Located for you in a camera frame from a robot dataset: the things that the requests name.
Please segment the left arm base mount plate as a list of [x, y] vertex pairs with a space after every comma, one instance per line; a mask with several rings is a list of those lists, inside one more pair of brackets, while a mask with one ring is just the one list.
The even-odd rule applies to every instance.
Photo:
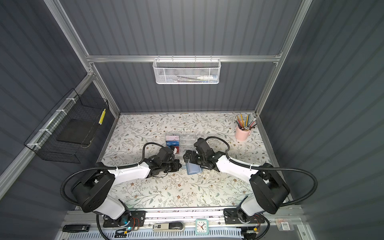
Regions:
[[138, 228], [144, 225], [146, 219], [146, 211], [127, 211], [116, 220], [109, 216], [104, 216], [104, 228]]

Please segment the clear acrylic organizer box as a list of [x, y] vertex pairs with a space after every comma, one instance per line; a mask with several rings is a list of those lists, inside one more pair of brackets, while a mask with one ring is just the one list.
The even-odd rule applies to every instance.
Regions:
[[176, 135], [180, 137], [180, 146], [178, 154], [184, 154], [186, 150], [195, 151], [196, 148], [194, 147], [194, 144], [200, 137], [194, 132], [166, 133], [166, 135]]

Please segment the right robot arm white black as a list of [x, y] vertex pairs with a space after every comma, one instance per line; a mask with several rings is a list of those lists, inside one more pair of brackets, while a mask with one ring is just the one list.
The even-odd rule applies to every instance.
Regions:
[[183, 159], [186, 163], [200, 166], [206, 170], [215, 170], [229, 174], [250, 184], [253, 193], [245, 197], [236, 208], [236, 215], [240, 222], [248, 223], [256, 214], [267, 212], [275, 214], [290, 194], [290, 188], [276, 169], [265, 163], [252, 166], [230, 158], [230, 146], [225, 143], [225, 152], [215, 152], [207, 140], [199, 138], [195, 143], [195, 150], [186, 150]]

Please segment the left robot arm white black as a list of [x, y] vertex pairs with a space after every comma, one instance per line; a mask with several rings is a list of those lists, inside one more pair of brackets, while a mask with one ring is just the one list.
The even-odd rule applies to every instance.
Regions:
[[71, 187], [71, 193], [85, 213], [94, 212], [113, 220], [128, 217], [129, 208], [113, 191], [122, 184], [161, 178], [177, 172], [182, 164], [176, 159], [175, 153], [175, 147], [161, 147], [156, 155], [143, 158], [138, 164], [119, 167], [101, 164], [86, 170]]

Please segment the blue leather card holder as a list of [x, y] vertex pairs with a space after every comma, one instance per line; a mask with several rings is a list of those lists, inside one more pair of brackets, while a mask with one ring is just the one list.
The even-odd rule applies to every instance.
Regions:
[[192, 163], [186, 163], [186, 169], [188, 175], [195, 175], [203, 172], [202, 168], [199, 165]]

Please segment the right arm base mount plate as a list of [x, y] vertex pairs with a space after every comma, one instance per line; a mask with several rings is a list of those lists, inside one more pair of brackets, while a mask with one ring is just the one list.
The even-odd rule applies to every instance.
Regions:
[[255, 224], [260, 225], [265, 223], [261, 215], [248, 216], [243, 210], [237, 208], [226, 208], [223, 210], [225, 223], [227, 225], [236, 224]]

